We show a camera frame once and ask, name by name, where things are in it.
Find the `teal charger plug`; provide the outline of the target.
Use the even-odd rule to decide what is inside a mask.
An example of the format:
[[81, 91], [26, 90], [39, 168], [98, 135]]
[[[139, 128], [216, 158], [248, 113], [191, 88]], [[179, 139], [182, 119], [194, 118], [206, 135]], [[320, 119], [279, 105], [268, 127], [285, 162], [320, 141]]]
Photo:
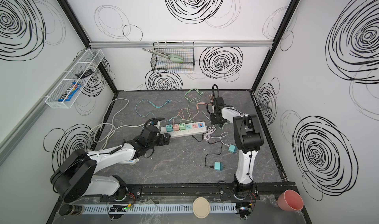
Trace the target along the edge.
[[166, 125], [165, 128], [166, 128], [167, 132], [172, 132], [173, 131], [173, 127], [172, 127], [171, 124]]

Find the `white multicolour power strip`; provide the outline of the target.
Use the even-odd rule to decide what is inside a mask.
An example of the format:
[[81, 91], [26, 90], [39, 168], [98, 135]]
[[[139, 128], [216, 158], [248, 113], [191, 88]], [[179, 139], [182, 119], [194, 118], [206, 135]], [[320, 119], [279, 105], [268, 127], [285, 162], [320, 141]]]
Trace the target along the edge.
[[171, 138], [199, 135], [207, 132], [205, 122], [168, 124], [160, 128], [160, 133], [170, 134]]

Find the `light green charger plug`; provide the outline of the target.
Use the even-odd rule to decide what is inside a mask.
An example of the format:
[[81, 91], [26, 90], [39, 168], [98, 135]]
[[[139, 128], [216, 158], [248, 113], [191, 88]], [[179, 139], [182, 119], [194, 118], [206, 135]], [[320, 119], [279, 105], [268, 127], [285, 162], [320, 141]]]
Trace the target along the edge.
[[179, 124], [179, 129], [180, 130], [186, 130], [186, 124], [185, 123], [180, 123]]

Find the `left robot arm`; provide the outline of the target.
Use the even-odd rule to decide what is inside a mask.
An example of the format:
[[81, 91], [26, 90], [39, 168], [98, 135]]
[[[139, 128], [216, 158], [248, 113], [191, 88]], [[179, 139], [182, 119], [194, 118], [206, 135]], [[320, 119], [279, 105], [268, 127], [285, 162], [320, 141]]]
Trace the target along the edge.
[[54, 172], [50, 182], [65, 203], [94, 195], [124, 201], [130, 195], [125, 181], [118, 175], [104, 177], [96, 173], [118, 163], [136, 163], [147, 151], [169, 145], [170, 139], [169, 133], [161, 133], [155, 123], [148, 123], [138, 136], [119, 146], [103, 151], [74, 151]]

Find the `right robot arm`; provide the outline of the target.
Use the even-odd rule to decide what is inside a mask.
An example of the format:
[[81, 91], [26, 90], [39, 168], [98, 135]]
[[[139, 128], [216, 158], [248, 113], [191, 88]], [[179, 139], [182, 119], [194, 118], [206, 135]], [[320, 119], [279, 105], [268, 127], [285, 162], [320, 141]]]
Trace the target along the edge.
[[255, 158], [264, 144], [264, 135], [257, 115], [243, 113], [231, 105], [227, 105], [222, 97], [215, 97], [210, 114], [213, 125], [227, 121], [233, 124], [235, 146], [238, 149], [238, 167], [235, 173], [233, 187], [234, 195], [255, 191], [253, 169]]

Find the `white blue power strip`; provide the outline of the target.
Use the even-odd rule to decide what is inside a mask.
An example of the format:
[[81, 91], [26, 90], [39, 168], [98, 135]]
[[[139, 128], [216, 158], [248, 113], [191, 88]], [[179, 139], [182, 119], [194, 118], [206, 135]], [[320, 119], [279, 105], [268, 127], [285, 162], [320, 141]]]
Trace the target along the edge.
[[120, 164], [135, 165], [138, 162], [139, 162], [139, 159], [137, 158], [137, 159], [130, 160], [130, 161], [122, 161], [122, 162], [120, 162]]

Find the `green kitchen tongs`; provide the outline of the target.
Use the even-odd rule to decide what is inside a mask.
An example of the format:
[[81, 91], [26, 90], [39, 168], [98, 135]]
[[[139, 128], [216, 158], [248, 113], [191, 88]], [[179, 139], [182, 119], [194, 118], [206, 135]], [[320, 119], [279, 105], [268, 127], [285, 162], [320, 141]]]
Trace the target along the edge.
[[176, 54], [168, 54], [168, 53], [163, 53], [163, 52], [159, 52], [159, 51], [152, 50], [152, 49], [146, 49], [146, 48], [142, 48], [142, 50], [148, 51], [151, 54], [155, 54], [157, 56], [163, 57], [163, 58], [168, 59], [172, 62], [183, 62], [184, 61], [184, 59], [181, 56], [176, 55]]

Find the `beige round lid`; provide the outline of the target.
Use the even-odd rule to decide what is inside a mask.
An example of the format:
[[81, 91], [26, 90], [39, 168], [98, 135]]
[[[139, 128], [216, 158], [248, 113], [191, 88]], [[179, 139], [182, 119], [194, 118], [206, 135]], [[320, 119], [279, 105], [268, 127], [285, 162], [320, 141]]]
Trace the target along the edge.
[[204, 197], [198, 197], [192, 204], [193, 214], [199, 219], [205, 219], [210, 214], [210, 203]]

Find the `black remote control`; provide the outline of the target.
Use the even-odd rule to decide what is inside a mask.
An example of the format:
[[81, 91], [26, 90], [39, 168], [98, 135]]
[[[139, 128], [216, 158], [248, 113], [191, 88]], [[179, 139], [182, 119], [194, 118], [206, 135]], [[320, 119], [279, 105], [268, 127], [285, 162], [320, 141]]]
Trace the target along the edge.
[[80, 79], [87, 78], [87, 77], [91, 76], [92, 74], [94, 74], [94, 71], [91, 69], [88, 69], [86, 71], [79, 72], [79, 73], [75, 74], [75, 76], [80, 80]]

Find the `blue candy packet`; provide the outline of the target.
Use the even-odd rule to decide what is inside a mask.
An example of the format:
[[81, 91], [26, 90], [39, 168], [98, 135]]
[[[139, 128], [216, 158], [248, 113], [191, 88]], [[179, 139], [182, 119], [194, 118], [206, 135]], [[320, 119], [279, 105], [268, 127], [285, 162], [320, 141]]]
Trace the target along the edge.
[[67, 90], [58, 99], [58, 102], [68, 102], [71, 101], [72, 97], [81, 89], [82, 85], [79, 83], [72, 82]]

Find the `dark glass jar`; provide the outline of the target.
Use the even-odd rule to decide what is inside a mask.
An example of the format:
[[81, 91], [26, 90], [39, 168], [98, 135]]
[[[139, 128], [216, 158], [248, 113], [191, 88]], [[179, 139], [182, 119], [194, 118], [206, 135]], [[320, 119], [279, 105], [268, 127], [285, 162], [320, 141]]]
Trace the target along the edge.
[[60, 216], [79, 216], [84, 212], [82, 205], [64, 204], [59, 209]]

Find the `pink plastic cup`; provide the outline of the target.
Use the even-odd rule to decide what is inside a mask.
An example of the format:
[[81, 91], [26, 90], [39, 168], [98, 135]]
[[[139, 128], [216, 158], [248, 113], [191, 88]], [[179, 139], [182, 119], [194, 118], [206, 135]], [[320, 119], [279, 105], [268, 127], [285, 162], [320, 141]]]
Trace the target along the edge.
[[278, 198], [278, 206], [280, 209], [288, 212], [301, 211], [304, 207], [302, 197], [294, 190], [286, 190]]

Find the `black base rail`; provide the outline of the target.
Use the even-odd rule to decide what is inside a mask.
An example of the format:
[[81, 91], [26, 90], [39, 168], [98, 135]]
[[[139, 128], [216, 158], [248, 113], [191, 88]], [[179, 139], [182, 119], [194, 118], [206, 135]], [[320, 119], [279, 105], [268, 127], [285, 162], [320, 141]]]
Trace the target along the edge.
[[115, 188], [105, 185], [103, 188], [90, 189], [84, 184], [54, 185], [55, 191], [66, 202], [74, 202], [82, 196], [99, 196], [106, 201], [136, 201], [147, 196], [206, 196], [221, 200], [242, 199], [252, 195], [258, 199], [260, 195], [279, 195], [287, 189], [297, 190], [294, 182], [283, 183], [250, 183], [237, 185], [233, 183], [204, 183], [204, 184], [119, 184]]

